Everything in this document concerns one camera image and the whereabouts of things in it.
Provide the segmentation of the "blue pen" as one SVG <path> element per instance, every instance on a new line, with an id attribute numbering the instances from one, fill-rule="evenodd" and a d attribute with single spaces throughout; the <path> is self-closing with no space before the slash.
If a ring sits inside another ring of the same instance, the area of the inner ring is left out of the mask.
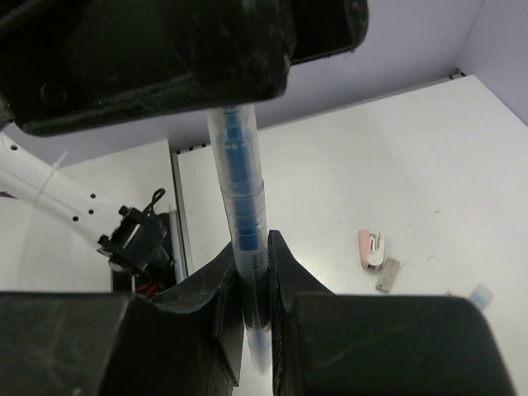
<path id="1" fill-rule="evenodd" d="M 252 366 L 271 367 L 271 308 L 265 186 L 252 105 L 207 111 L 210 145 L 243 298 Z"/>

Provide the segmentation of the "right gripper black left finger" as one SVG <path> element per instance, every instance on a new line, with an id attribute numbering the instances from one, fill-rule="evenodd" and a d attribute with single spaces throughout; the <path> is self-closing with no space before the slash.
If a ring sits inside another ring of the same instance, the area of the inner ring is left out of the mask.
<path id="1" fill-rule="evenodd" d="M 153 299 L 1 295 L 4 395 L 230 395 L 242 349 L 231 247 Z"/>

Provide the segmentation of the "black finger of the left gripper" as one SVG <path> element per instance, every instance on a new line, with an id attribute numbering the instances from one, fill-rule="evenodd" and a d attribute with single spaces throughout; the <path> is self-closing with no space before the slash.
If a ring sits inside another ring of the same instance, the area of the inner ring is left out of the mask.
<path id="1" fill-rule="evenodd" d="M 353 52 L 366 38 L 366 0 L 300 0 L 291 6 L 296 33 L 292 64 Z"/>

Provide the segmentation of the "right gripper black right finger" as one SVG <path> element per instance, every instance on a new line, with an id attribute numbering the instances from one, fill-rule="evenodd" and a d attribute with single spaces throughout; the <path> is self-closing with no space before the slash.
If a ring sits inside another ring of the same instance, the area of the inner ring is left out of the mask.
<path id="1" fill-rule="evenodd" d="M 276 395 L 512 395 L 481 311 L 447 296 L 337 295 L 268 235 Z"/>

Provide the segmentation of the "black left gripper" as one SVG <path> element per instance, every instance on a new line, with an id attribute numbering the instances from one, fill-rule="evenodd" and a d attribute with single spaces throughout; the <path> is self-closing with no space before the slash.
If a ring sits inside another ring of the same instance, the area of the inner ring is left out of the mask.
<path id="1" fill-rule="evenodd" d="M 288 1 L 4 1 L 1 98 L 33 136 L 266 101 L 295 42 Z"/>

